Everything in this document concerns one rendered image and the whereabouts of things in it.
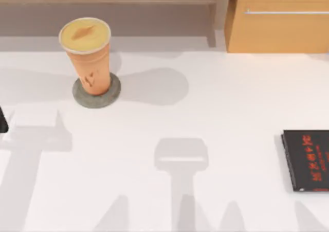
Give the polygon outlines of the grey round coaster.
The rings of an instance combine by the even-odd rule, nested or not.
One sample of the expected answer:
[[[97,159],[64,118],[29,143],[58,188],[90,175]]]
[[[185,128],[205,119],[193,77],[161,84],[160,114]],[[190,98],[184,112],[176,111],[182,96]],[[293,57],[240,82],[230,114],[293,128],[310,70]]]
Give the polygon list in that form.
[[[121,92],[121,82],[120,79],[113,73],[110,73],[111,84],[107,92],[102,95],[94,96],[88,94],[80,81],[77,79],[72,87],[72,95],[75,101],[89,109],[100,109],[114,103],[120,95]]]

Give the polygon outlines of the orange drink cup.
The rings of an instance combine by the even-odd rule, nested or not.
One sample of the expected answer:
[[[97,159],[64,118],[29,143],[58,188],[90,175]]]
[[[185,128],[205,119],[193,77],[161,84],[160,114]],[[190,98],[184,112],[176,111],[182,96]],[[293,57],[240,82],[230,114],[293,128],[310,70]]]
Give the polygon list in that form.
[[[64,25],[58,39],[84,90],[94,96],[106,93],[111,84],[109,25],[95,17],[81,17]]]

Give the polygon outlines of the wooden cupboard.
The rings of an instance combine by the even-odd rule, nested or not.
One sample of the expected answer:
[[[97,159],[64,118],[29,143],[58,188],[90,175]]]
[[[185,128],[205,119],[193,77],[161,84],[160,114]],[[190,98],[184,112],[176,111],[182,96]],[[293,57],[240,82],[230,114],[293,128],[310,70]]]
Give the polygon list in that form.
[[[329,15],[250,15],[251,11],[329,11],[329,0],[229,0],[230,53],[329,52]]]

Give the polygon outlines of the black book with red lettering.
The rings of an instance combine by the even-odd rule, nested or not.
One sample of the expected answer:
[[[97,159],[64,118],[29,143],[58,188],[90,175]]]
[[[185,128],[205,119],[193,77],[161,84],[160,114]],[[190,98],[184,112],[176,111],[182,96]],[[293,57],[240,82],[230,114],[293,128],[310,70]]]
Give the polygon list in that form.
[[[329,130],[284,130],[281,140],[295,192],[329,192]]]

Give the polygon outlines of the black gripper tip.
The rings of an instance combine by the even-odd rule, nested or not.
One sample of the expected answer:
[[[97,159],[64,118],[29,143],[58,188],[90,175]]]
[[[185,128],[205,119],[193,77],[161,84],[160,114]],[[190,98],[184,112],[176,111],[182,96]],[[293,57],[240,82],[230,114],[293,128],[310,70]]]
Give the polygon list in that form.
[[[4,112],[0,106],[0,134],[7,133],[9,130],[9,126],[4,115]]]

